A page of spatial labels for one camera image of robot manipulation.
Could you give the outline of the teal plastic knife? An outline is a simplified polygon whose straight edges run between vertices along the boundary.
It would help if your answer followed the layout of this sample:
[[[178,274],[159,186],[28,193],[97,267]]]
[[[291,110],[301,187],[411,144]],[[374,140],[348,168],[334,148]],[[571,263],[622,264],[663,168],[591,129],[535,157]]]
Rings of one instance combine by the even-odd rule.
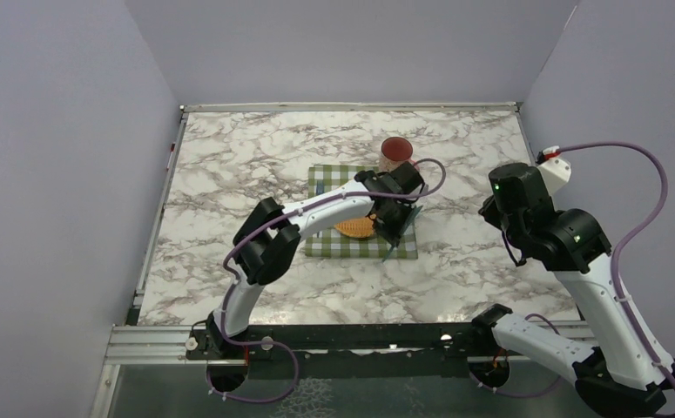
[[[395,250],[401,245],[402,239],[403,239],[404,235],[406,234],[406,231],[409,228],[413,227],[413,224],[415,222],[415,218],[418,216],[421,209],[422,209],[422,206],[414,206],[412,208],[412,211],[407,215],[406,219],[402,223],[401,227],[396,231],[395,239],[394,240],[388,240],[388,243],[390,244],[390,247],[388,249],[388,252],[381,259],[382,263],[384,263],[385,261],[390,259],[391,254],[394,253]]]

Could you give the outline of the orange woven plate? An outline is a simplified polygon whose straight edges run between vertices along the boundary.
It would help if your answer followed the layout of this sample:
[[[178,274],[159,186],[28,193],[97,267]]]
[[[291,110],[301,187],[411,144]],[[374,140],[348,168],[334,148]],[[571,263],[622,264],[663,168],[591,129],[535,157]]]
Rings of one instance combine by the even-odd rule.
[[[362,217],[342,221],[334,229],[350,239],[369,239],[375,235],[374,218]]]

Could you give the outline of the pink ceramic mug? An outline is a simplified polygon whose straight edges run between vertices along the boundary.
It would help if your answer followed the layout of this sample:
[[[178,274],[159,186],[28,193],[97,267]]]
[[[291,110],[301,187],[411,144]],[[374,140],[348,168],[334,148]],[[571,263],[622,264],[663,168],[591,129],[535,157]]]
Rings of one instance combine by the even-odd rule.
[[[402,163],[412,159],[414,148],[402,137],[390,137],[381,143],[378,168],[381,172],[391,172]]]

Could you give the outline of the green white checkered cloth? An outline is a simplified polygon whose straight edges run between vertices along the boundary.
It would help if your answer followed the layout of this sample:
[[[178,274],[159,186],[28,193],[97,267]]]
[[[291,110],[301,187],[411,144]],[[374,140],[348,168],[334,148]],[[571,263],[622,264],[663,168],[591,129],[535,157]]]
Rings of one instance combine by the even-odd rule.
[[[307,172],[307,196],[309,198],[316,196],[318,185],[321,185],[321,191],[330,192],[351,180],[357,172],[366,170],[377,171],[377,166],[313,165]],[[391,245],[377,234],[364,239],[349,238],[331,227],[306,239],[303,250],[307,257],[315,258],[380,260],[419,258],[413,226],[406,230],[400,245],[394,249],[391,249]]]

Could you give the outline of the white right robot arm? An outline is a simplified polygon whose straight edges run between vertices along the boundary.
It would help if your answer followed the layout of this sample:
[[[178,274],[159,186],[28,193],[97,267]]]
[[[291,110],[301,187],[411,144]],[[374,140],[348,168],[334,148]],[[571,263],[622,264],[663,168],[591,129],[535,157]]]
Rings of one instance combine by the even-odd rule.
[[[492,194],[480,214],[524,260],[540,261],[576,302],[593,343],[580,343],[495,304],[476,316],[472,347],[481,354],[522,354],[567,380],[603,417],[657,417],[675,390],[675,358],[657,342],[612,273],[611,243],[596,218],[554,207],[567,184],[561,159],[541,165],[501,165],[489,173]]]

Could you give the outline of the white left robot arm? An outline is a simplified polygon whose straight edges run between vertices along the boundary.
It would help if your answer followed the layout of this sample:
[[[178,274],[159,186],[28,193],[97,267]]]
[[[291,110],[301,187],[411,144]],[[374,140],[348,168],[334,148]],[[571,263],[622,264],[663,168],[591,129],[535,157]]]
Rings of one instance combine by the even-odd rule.
[[[295,203],[261,200],[222,262],[233,280],[206,320],[209,347],[224,358],[238,353],[263,289],[289,270],[300,244],[316,233],[366,219],[374,234],[399,246],[415,217],[415,202],[427,195],[424,186],[419,171],[405,162],[391,172],[360,171],[330,192]]]

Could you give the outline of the aluminium mounting rail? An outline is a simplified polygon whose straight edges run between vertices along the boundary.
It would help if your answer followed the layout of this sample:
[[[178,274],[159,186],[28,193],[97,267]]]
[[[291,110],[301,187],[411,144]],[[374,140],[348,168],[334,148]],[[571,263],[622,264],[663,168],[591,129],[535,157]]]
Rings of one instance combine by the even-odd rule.
[[[332,354],[392,354],[437,349],[449,357],[492,356],[489,343],[473,335],[469,323],[363,325],[251,325],[245,340],[263,341],[263,347],[245,352],[228,347],[221,354],[202,326],[124,326],[111,331],[105,363],[111,365],[221,364],[244,360],[271,360],[284,352],[281,342],[295,352]]]

